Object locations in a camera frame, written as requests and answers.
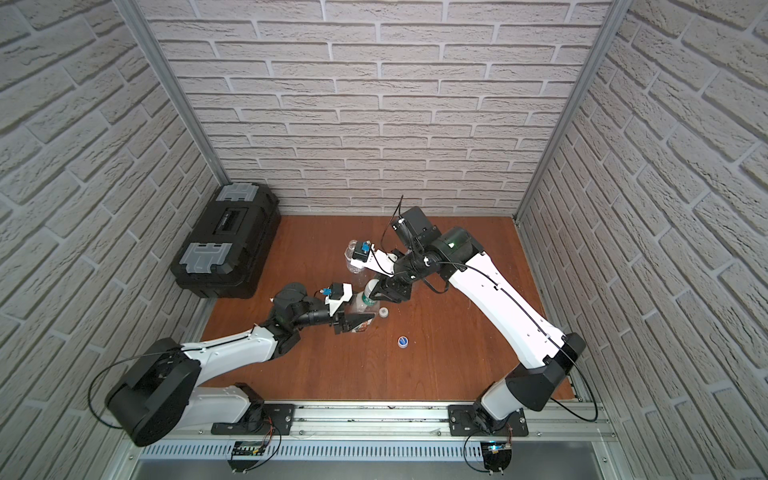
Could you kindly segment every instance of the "wooden floor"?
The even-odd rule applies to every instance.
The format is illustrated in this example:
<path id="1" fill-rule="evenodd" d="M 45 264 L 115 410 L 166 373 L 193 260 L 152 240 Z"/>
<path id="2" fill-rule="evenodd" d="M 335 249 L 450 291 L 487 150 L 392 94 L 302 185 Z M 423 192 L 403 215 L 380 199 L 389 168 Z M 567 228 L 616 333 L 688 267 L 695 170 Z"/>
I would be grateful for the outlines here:
<path id="1" fill-rule="evenodd" d="M 509 283 L 540 313 L 541 301 L 518 239 L 507 217 L 433 217 L 441 231 L 466 228 L 485 247 Z M 372 277 L 352 275 L 343 254 L 352 239 L 381 238 L 384 217 L 284 217 L 259 287 L 248 300 L 219 299 L 203 339 L 249 329 L 266 319 L 270 297 L 290 282 L 315 292 L 331 282 L 353 283 L 359 291 Z M 405 250 L 388 232 L 385 248 Z M 443 285 L 436 275 L 433 285 Z M 414 284 L 409 302 L 384 304 L 364 333 L 334 335 L 329 326 L 301 332 L 285 356 L 254 363 L 210 380 L 206 386 L 245 382 L 265 399 L 473 400 L 513 369 L 518 360 L 501 333 L 466 296 L 450 289 L 437 295 Z M 409 346 L 397 345 L 407 336 Z M 555 398 L 571 399 L 564 384 Z"/>

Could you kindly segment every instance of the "white brick wallpaper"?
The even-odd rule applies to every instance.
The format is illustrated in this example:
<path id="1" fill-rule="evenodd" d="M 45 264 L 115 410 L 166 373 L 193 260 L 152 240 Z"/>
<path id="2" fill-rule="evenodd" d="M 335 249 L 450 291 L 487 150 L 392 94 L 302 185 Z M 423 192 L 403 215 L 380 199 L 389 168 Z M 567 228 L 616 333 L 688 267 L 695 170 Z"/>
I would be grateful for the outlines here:
<path id="1" fill-rule="evenodd" d="M 608 0 L 145 0 L 233 179 L 287 213 L 513 214 Z"/>
<path id="2" fill-rule="evenodd" d="M 521 222 L 638 478 L 768 474 L 767 15 L 635 0 Z"/>
<path id="3" fill-rule="evenodd" d="M 184 333 L 168 264 L 216 183 L 111 2 L 0 3 L 0 477 L 100 478 L 85 391 Z"/>

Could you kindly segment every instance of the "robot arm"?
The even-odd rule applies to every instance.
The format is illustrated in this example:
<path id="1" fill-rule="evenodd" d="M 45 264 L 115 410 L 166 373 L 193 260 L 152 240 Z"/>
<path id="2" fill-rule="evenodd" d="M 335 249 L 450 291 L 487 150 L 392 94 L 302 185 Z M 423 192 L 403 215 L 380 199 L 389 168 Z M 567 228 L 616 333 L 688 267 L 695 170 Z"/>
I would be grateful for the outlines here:
<path id="1" fill-rule="evenodd" d="M 324 291 L 325 302 L 308 296 L 300 283 L 285 286 L 273 298 L 266 322 L 242 333 L 198 343 L 158 340 L 108 393 L 107 408 L 138 446 L 186 425 L 223 423 L 257 429 L 264 421 L 263 400 L 250 387 L 199 385 L 241 366 L 285 355 L 308 326 L 355 332 L 373 318 L 371 313 L 346 315 L 340 309 L 352 298 L 350 284 L 334 283 Z"/>
<path id="2" fill-rule="evenodd" d="M 541 317 L 504 279 L 482 245 L 466 230 L 446 233 L 418 207 L 392 222 L 408 253 L 375 250 L 358 242 L 352 263 L 378 273 L 373 300 L 410 300 L 414 282 L 437 273 L 461 290 L 493 322 L 520 359 L 520 365 L 489 386 L 475 401 L 475 424 L 492 434 L 521 407 L 541 411 L 585 348 L 576 333 L 563 335 Z M 261 427 L 263 400 L 244 384 L 225 389 L 199 387 L 208 379 L 287 353 L 307 326 L 331 325 L 337 333 L 357 331 L 372 314 L 345 315 L 349 284 L 324 289 L 325 301 L 291 283 L 273 299 L 266 322 L 236 335 L 179 345 L 158 340 L 109 392 L 107 407 L 138 446 L 150 445 L 170 430 L 223 422 L 246 432 Z"/>
<path id="3" fill-rule="evenodd" d="M 371 298 L 396 303 L 409 300 L 414 282 L 437 273 L 478 306 L 520 359 L 520 365 L 475 401 L 475 423 L 493 433 L 523 406 L 541 411 L 584 351 L 584 340 L 576 333 L 564 335 L 539 315 L 463 228 L 442 234 L 418 207 L 406 211 L 391 226 L 409 252 L 394 252 L 392 269 L 378 275 Z M 368 258 L 360 262 L 371 265 Z"/>

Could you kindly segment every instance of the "metal frame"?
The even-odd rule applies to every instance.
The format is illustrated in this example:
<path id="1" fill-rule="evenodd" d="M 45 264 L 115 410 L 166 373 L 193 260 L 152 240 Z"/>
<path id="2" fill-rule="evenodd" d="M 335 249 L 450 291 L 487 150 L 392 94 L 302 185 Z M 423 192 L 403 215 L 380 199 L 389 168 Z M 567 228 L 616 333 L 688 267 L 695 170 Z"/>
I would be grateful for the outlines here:
<path id="1" fill-rule="evenodd" d="M 334 402 L 320 400 L 291 401 L 296 406 L 293 426 L 288 435 L 283 435 L 283 445 L 294 450 L 285 455 L 275 455 L 276 460 L 293 460 L 300 455 L 302 448 L 318 445 L 347 445 L 389 448 L 394 445 L 422 446 L 425 453 L 391 456 L 386 453 L 348 455 L 349 460 L 399 461 L 440 461 L 463 460 L 450 453 L 450 449 L 461 447 L 462 437 L 451 437 L 448 422 L 448 405 L 471 402 Z M 588 402 L 569 402 L 569 408 L 583 416 L 589 416 L 594 405 Z M 530 435 L 513 437 L 513 442 L 536 441 L 576 441 L 590 442 L 595 451 L 596 460 L 605 480 L 631 478 L 627 463 L 618 444 L 613 425 L 608 420 L 604 408 L 598 405 L 598 421 L 582 422 L 550 402 L 541 412 L 526 410 L 525 418 Z M 473 436 L 468 444 L 468 456 L 480 442 L 498 441 L 504 436 Z M 130 440 L 123 440 L 115 451 L 110 467 L 104 473 L 103 480 L 128 480 L 142 452 L 151 449 L 147 455 L 151 458 L 223 458 L 237 440 L 253 440 L 248 435 L 211 435 L 210 425 L 196 425 L 172 431 L 165 439 L 145 449 L 133 445 Z M 442 455 L 434 455 L 434 449 L 440 449 Z M 305 460 L 339 459 L 338 455 L 319 454 L 301 456 Z"/>
<path id="2" fill-rule="evenodd" d="M 216 153 L 213 144 L 210 142 L 210 138 L 205 133 L 203 125 L 200 123 L 200 119 L 194 113 L 194 109 L 190 104 L 187 95 L 184 93 L 184 89 L 181 87 L 173 68 L 170 66 L 163 49 L 160 47 L 160 43 L 155 38 L 152 30 L 149 26 L 144 14 L 141 12 L 136 0 L 114 0 L 114 3 L 118 7 L 118 11 L 123 16 L 125 24 L 131 33 L 136 38 L 136 42 L 144 52 L 144 56 L 147 57 L 147 61 L 151 68 L 154 69 L 157 79 L 160 84 L 165 88 L 170 102 L 174 104 L 176 111 L 179 114 L 179 118 L 184 122 L 192 139 L 200 152 L 203 154 L 205 163 L 208 164 L 210 170 L 213 172 L 219 185 L 226 185 L 231 183 L 230 176 L 227 171 L 224 170 L 219 155 Z"/>
<path id="3" fill-rule="evenodd" d="M 547 170 L 552 158 L 554 158 L 555 149 L 557 149 L 560 141 L 565 136 L 565 131 L 568 129 L 568 126 L 571 125 L 571 121 L 576 115 L 584 97 L 587 96 L 587 90 L 589 90 L 589 87 L 592 85 L 594 76 L 598 73 L 600 63 L 603 61 L 605 54 L 607 54 L 608 49 L 611 47 L 611 42 L 614 40 L 616 32 L 618 32 L 621 22 L 624 21 L 624 16 L 632 5 L 632 1 L 633 0 L 614 0 L 613 3 L 611 3 L 611 7 L 608 9 L 608 12 L 605 14 L 603 25 L 600 27 L 598 36 L 594 40 L 594 44 L 589 51 L 587 60 L 581 67 L 576 84 L 574 85 L 568 100 L 565 102 L 565 107 L 563 107 L 563 111 L 560 113 L 560 118 L 554 127 L 552 136 L 549 138 L 547 147 L 544 149 L 544 153 L 541 156 L 541 160 L 538 162 L 533 177 L 531 178 L 530 183 L 528 183 L 528 187 L 525 189 L 518 211 L 515 212 L 514 219 L 516 224 L 520 223 L 520 219 L 525 213 L 525 210 L 533 200 L 533 195 L 536 193 L 538 185 L 541 183 L 541 178 L 544 176 L 544 172 Z"/>
<path id="4" fill-rule="evenodd" d="M 215 298 L 200 299 L 190 322 L 187 324 L 187 329 L 184 330 L 184 335 L 178 340 L 179 343 L 199 342 L 203 338 L 203 331 L 208 324 L 210 314 L 214 312 L 216 300 Z"/>

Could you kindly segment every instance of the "plastic bottle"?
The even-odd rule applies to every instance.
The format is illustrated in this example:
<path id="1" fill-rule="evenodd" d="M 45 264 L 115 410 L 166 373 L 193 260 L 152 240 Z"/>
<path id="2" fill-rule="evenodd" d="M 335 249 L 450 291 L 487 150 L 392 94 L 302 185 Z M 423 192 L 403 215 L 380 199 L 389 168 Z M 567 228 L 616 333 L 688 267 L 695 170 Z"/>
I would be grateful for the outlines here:
<path id="1" fill-rule="evenodd" d="M 368 298 L 378 283 L 379 281 L 377 279 L 371 280 L 366 284 L 366 288 L 362 292 L 355 295 L 349 308 L 352 313 L 379 313 L 379 305 L 381 302 Z"/>
<path id="2" fill-rule="evenodd" d="M 344 257 L 346 257 L 346 268 L 354 274 L 358 274 L 364 270 L 364 268 L 358 268 L 357 266 L 352 265 L 352 252 L 355 251 L 356 245 L 357 245 L 357 240 L 352 240 L 351 242 L 349 242 L 349 246 L 346 248 L 346 251 L 344 252 Z"/>

